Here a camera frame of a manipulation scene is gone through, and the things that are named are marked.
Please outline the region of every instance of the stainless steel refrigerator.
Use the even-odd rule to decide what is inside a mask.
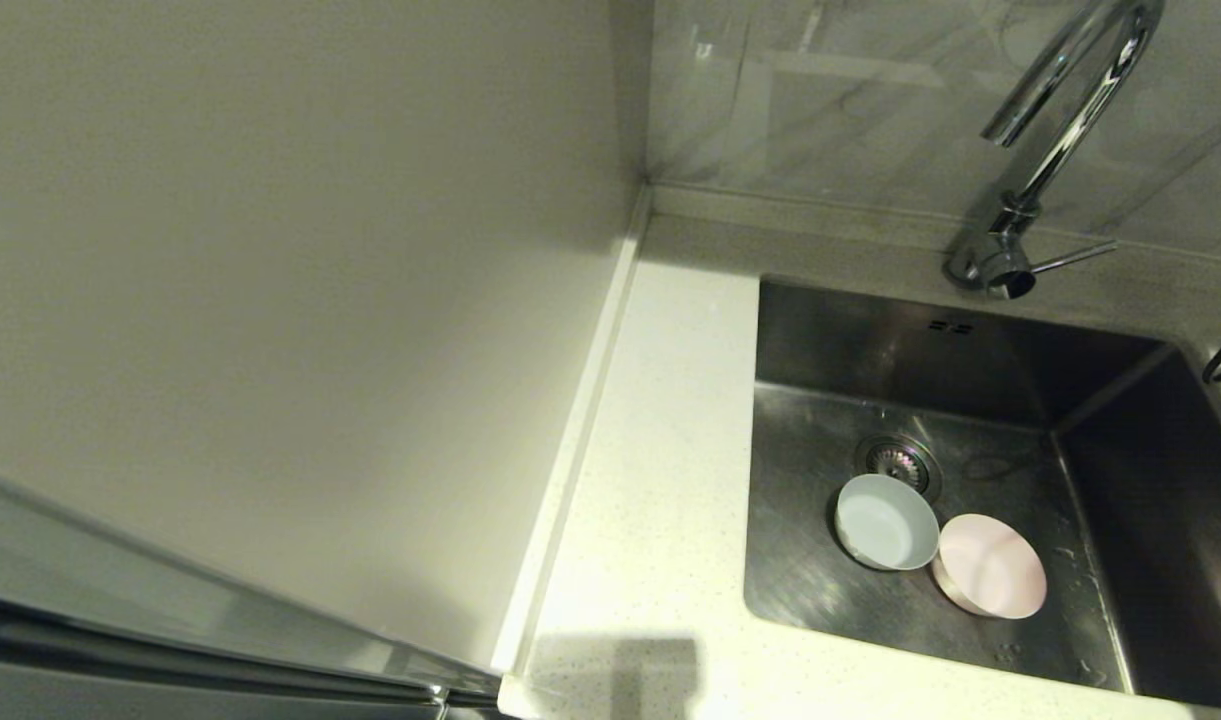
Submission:
[[[499,685],[0,480],[0,719],[501,719]]]

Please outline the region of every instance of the backsplash tile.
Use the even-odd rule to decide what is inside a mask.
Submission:
[[[651,176],[980,217],[1101,67],[1110,41],[1013,149],[979,138],[1082,4],[657,0]],[[1221,0],[1168,4],[1044,201],[1049,229],[1221,256]]]

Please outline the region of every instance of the sink drain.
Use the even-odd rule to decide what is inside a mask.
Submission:
[[[889,475],[919,492],[927,500],[939,497],[939,465],[917,441],[902,436],[875,436],[853,450],[857,473]]]

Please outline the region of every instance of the wall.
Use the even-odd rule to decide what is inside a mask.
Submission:
[[[0,4],[0,475],[486,664],[639,188],[650,23]]]
[[[1012,150],[979,138],[1022,70],[1081,6],[661,0],[651,176],[980,217],[998,178],[1043,150],[1063,109],[1081,99],[1085,72]],[[1221,257],[1221,0],[1168,4],[1139,68],[1045,206],[1046,228]]]

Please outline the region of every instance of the speckled quartz countertop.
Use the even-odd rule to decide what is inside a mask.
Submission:
[[[543,716],[1221,718],[789,628],[744,605],[762,273],[1150,334],[1197,359],[1221,342],[1221,264],[1127,247],[1043,275],[1023,301],[982,301],[939,275],[941,220],[711,203],[656,199],[529,652]],[[1031,254],[1071,242],[1035,238]]]

